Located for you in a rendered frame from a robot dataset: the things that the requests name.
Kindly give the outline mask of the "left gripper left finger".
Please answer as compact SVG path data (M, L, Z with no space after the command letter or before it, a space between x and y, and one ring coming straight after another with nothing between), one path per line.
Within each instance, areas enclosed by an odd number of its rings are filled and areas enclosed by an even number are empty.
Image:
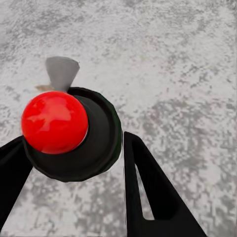
M23 136L0 148L0 232L33 168Z

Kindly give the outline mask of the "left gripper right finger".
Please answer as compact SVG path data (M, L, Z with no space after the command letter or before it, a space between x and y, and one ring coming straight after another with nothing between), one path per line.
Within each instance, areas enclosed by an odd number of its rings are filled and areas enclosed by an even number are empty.
M143 140L124 132L127 237L207 237ZM143 217L136 168L154 216Z

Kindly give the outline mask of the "insectifuge atomizer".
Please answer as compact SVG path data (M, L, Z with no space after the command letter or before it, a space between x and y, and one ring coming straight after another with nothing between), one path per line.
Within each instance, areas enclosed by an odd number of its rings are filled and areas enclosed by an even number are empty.
M61 182L83 182L113 169L124 142L115 107L99 92L71 87L80 69L76 60L53 56L44 64L54 91L33 98L22 113L27 158Z

